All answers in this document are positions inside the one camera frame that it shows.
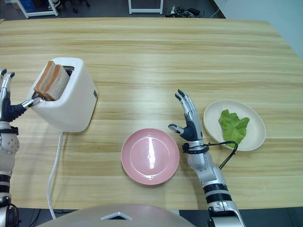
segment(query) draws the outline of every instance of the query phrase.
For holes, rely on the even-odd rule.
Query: toast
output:
[[[56,65],[52,76],[43,89],[43,96],[50,101],[58,100],[61,97],[69,79],[70,76],[67,74],[64,67],[62,65]]]
[[[56,64],[53,61],[48,61],[41,78],[39,79],[38,83],[34,87],[34,91],[37,92],[42,97],[44,97],[43,90],[45,89],[47,83],[52,77],[55,66]]]

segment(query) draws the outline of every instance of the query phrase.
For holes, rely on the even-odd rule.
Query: lettuce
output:
[[[246,127],[249,121],[250,119],[248,117],[240,120],[236,113],[229,113],[227,109],[223,110],[219,118],[219,123],[222,127],[224,140],[233,140],[239,144],[246,136]],[[235,146],[234,144],[227,145],[231,148]]]

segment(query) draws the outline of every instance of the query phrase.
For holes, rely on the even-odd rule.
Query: plate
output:
[[[179,149],[167,133],[141,129],[130,135],[121,151],[122,166],[135,181],[152,185],[170,179],[179,165]]]
[[[242,119],[248,117],[250,119],[247,128],[246,136],[240,142],[238,150],[250,151],[260,147],[266,137],[266,128],[261,117],[249,106],[233,101],[233,100],[219,100],[211,103],[204,112],[203,122],[207,133],[217,142],[224,142],[223,132],[219,124],[221,112],[228,109],[230,113],[236,113]]]

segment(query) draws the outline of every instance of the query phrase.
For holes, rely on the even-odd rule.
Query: white wall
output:
[[[227,19],[266,20],[303,59],[303,0],[214,0]]]

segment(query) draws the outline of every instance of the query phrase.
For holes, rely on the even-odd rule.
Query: robotic arm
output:
[[[175,94],[184,109],[186,127],[170,124],[169,128],[187,140],[183,147],[187,162],[202,184],[210,219],[209,227],[245,227],[236,204],[232,201],[224,176],[213,160],[208,145],[203,142],[199,113],[190,97],[181,90]]]
[[[14,72],[7,73],[6,69],[0,70],[0,227],[17,227],[18,210],[11,203],[10,178],[15,165],[15,154],[19,150],[17,138],[18,128],[10,126],[10,122],[18,118],[28,108],[37,104],[41,98],[27,100],[18,105],[10,104],[10,83]]]

